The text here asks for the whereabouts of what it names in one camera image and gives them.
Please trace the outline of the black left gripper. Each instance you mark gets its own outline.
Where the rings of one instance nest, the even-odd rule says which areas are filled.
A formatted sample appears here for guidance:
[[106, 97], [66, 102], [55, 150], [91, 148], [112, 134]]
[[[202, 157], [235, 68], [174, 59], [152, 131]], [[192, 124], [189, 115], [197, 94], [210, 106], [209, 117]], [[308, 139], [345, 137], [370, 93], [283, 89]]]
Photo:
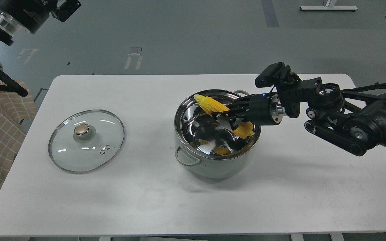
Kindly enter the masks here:
[[8, 34], [19, 30], [35, 34], [52, 16], [65, 22], [80, 7], [79, 0], [0, 0], [0, 28]]

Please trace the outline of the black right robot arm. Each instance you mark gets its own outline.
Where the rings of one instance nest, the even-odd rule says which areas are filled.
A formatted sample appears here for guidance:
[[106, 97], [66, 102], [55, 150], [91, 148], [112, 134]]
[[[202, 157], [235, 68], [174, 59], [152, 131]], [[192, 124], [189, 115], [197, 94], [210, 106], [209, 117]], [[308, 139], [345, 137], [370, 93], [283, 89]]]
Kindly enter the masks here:
[[241, 123], [279, 125], [283, 116], [297, 118], [306, 102], [305, 129], [356, 156], [377, 145], [386, 147], [386, 83], [352, 89], [323, 83], [320, 77], [301, 80], [282, 62], [271, 64], [255, 79], [258, 88], [276, 92], [235, 99], [227, 111], [213, 111], [213, 119], [230, 130]]

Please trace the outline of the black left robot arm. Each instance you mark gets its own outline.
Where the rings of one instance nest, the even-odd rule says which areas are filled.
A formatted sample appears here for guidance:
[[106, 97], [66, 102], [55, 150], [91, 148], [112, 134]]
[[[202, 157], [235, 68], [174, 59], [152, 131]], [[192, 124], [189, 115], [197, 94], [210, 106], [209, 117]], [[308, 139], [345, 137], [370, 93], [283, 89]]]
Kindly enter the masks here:
[[[22, 29], [34, 34], [49, 16], [65, 22], [80, 6], [78, 0], [0, 0], [0, 43], [11, 46], [13, 37]], [[1, 63], [0, 92], [28, 95], [24, 87], [3, 72]]]

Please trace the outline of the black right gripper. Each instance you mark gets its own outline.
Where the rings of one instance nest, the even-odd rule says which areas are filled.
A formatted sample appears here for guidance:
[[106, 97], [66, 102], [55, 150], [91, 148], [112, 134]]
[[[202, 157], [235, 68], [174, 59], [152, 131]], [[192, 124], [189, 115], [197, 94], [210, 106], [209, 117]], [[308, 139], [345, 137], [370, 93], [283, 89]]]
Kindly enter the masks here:
[[[245, 121], [258, 126], [279, 125], [284, 111], [278, 94], [253, 94], [235, 99], [226, 106], [229, 112], [246, 112]], [[252, 131], [251, 123], [241, 122], [235, 116], [217, 114], [220, 126], [232, 131]]]

